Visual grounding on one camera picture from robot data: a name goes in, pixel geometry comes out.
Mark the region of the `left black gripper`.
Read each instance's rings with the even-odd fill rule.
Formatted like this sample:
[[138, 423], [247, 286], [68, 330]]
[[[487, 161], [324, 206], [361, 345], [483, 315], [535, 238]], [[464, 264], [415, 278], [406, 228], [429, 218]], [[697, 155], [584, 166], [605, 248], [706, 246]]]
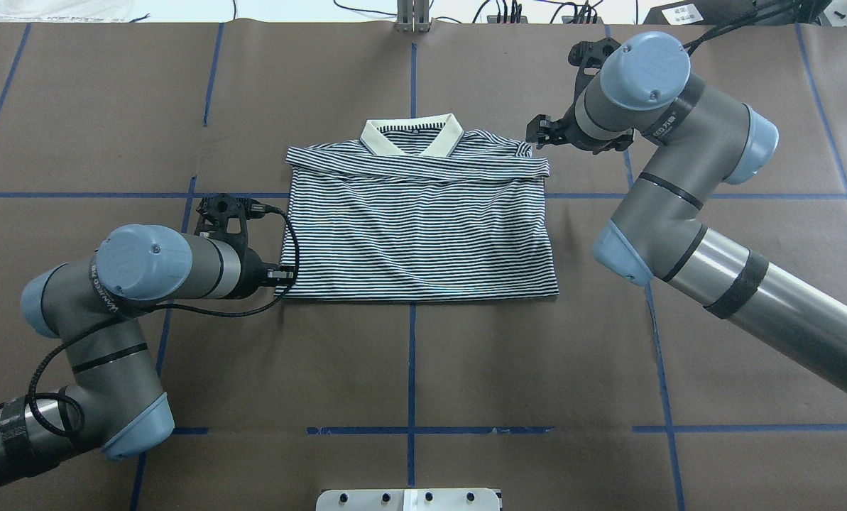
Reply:
[[296, 266], [263, 262], [254, 249], [246, 249], [242, 260], [242, 297], [250, 297], [260, 287], [287, 287], [295, 283]]

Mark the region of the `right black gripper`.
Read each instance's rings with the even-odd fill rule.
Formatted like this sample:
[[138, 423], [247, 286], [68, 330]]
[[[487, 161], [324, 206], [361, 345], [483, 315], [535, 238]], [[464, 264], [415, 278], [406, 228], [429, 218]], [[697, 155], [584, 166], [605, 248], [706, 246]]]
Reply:
[[546, 145], [572, 145], [586, 150], [586, 136], [576, 122], [573, 106], [556, 121], [549, 114], [537, 114], [526, 126], [525, 141], [534, 143], [537, 149]]

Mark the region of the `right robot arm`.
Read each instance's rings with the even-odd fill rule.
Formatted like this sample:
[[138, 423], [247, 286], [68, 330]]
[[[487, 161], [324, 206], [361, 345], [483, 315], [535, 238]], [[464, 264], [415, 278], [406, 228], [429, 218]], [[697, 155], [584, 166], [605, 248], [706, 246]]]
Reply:
[[609, 214], [593, 258], [632, 285], [663, 282], [847, 395], [847, 304], [753, 247], [709, 213], [722, 187], [747, 184], [773, 158], [775, 124], [702, 77], [672, 33], [570, 46], [572, 100], [537, 114], [527, 142], [591, 154], [652, 155]]

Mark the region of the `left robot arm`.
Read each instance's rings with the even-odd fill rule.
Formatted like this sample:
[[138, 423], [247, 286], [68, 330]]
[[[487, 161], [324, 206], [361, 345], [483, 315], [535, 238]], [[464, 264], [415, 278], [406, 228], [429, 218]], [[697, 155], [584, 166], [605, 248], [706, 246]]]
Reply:
[[290, 289], [297, 275], [299, 265], [266, 264], [231, 241], [125, 224], [89, 258], [34, 278], [21, 311], [60, 345], [23, 395], [0, 404], [0, 487], [93, 449], [121, 461], [163, 442], [175, 420], [140, 317], [179, 308], [180, 299]]

